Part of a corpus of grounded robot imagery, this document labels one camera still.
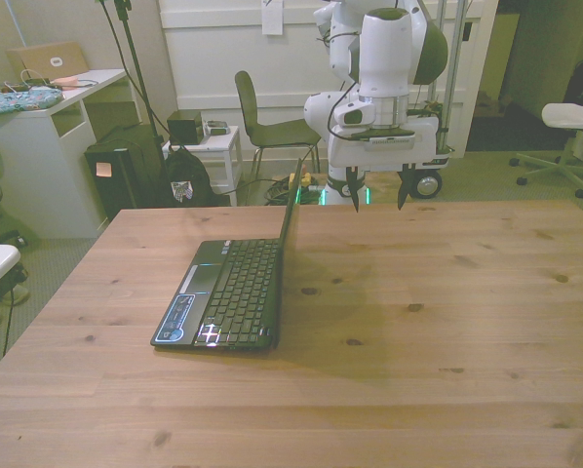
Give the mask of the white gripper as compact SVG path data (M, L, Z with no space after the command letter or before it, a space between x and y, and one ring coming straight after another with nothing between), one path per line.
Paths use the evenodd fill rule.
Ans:
M414 132L413 136L379 136L369 141L351 140L353 133L367 127L341 128L332 130L339 137L330 135L329 164L336 168L346 168L346 182L355 211L359 211L359 190L363 181L359 179L358 167L395 167L402 165L398 172L401 185L398 191L398 209L406 202L413 187L416 167L412 163L427 163L436 156L436 133L439 119L431 117L409 117L401 129Z

